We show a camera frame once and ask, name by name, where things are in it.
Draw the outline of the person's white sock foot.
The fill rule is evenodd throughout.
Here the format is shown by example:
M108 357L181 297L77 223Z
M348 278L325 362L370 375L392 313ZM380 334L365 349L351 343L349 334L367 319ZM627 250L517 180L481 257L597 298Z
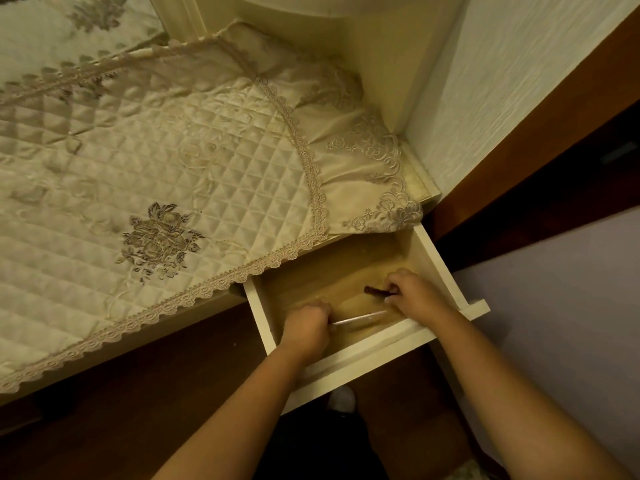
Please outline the person's white sock foot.
M353 389L342 385L331 391L326 408L341 414L352 414L356 412L356 405L356 395Z

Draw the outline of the person's right hand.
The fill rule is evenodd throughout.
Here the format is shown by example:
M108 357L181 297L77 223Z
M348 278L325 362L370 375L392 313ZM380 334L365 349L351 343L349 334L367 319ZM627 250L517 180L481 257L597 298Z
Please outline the person's right hand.
M387 306L398 309L405 317L427 328L439 325L454 311L430 282L406 268L389 273L384 290L390 293L385 298Z

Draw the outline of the person's right forearm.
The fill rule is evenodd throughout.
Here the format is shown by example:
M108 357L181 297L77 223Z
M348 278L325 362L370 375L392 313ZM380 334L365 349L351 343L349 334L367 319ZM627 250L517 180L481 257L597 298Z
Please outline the person's right forearm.
M635 480L459 312L417 316L434 333L511 480Z

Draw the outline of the cream wooden drawer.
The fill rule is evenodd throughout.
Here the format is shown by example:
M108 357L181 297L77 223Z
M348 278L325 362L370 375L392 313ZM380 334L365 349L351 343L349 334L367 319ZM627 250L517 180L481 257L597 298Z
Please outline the cream wooden drawer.
M422 225L396 233L343 237L244 282L267 354L280 343L288 313L316 299L331 304L330 322L388 312L372 321L330 326L329 345L303 371L283 414L435 339L431 331L386 306L383 299L363 293L368 285L380 289L388 273L400 267L432 283L471 321L490 311L485 300L468 302L464 297Z

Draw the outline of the person's left forearm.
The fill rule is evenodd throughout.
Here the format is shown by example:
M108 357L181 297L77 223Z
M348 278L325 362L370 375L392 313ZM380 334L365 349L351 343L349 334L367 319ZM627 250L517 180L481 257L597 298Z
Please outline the person's left forearm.
M151 480L251 480L296 381L325 346L283 340Z

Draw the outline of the clear thin stick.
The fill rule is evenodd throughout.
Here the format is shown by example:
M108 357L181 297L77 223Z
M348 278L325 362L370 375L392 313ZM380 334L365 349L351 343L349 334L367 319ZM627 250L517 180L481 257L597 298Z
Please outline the clear thin stick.
M354 324L357 322L366 322L366 321L372 321L372 320L376 320L381 318L384 315L387 315L388 312L386 310L380 310L377 312L372 312L369 314L364 314L364 315L359 315L356 317L350 317L347 319L343 319L340 321L335 321L335 322L330 322L330 326L341 326L341 325L349 325L349 324Z

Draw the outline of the person's left hand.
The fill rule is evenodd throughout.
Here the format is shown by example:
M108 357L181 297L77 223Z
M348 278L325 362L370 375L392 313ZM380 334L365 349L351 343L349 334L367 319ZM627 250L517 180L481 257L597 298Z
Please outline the person's left hand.
M295 357L300 364L308 366L318 361L329 345L329 324L302 322L295 318L297 309L285 319L283 334L277 348Z

